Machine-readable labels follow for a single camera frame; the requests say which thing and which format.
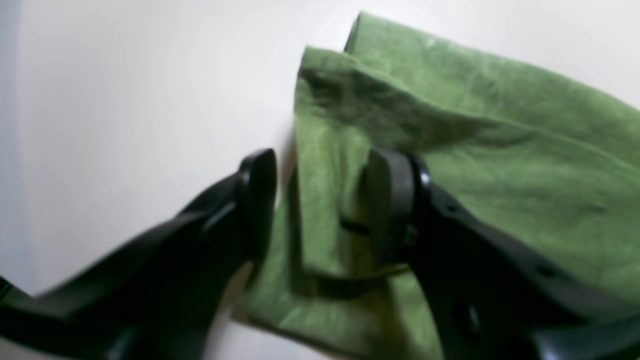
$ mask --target clamp jaw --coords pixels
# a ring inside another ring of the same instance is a hole
[[[273,150],[41,297],[0,305],[0,336],[74,359],[199,360],[229,279],[265,256]]]
[[[373,148],[366,171],[376,263],[409,264],[448,360],[640,357],[637,307],[474,218],[421,158]],[[0,304],[0,336],[76,359],[201,359],[228,280],[266,254],[275,186],[273,151],[248,156],[66,285]]]
[[[640,357],[639,308],[474,218],[420,157],[372,149],[367,191],[376,262],[408,262],[448,360]]]

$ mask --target white wall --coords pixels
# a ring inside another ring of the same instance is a hole
[[[18,48],[15,73],[2,60],[17,82],[0,271],[29,293],[172,216],[246,153],[282,155],[304,46],[342,49],[361,9],[640,106],[635,0],[2,1]]]

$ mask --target folded towel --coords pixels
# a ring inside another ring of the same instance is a hole
[[[413,274],[372,265],[361,182],[375,145],[420,154],[476,217],[640,304],[631,106],[363,13],[344,53],[305,51],[295,115],[297,175],[241,303],[253,320],[359,356],[443,358]]]

